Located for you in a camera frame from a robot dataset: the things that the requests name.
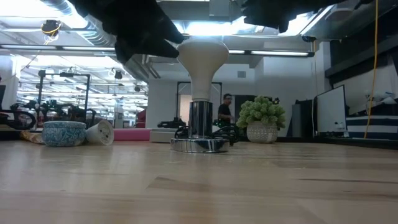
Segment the white woven pot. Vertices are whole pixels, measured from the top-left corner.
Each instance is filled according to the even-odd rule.
[[[264,125],[261,121],[255,121],[248,125],[248,138],[254,143],[273,143],[278,137],[276,125]]]

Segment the potted plant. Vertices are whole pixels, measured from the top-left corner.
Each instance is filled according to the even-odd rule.
[[[236,125],[248,128],[248,138],[256,143],[273,143],[278,137],[278,130],[285,128],[285,110],[279,105],[279,99],[270,101],[257,96],[253,101],[246,101],[241,106],[240,117]]]

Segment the computer monitor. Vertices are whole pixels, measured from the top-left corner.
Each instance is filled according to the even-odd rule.
[[[5,92],[6,92],[6,86],[5,85],[0,85],[0,110],[2,110],[1,104],[2,104],[2,99],[4,98],[4,93]]]

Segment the pink mat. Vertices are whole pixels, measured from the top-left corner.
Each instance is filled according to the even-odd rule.
[[[149,141],[150,129],[134,128],[134,129],[115,129],[115,141]]]

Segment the white lamp shade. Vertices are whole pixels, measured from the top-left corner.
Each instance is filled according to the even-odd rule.
[[[178,60],[191,77],[192,100],[210,101],[211,81],[228,59],[228,48],[212,38],[189,39],[177,47]]]

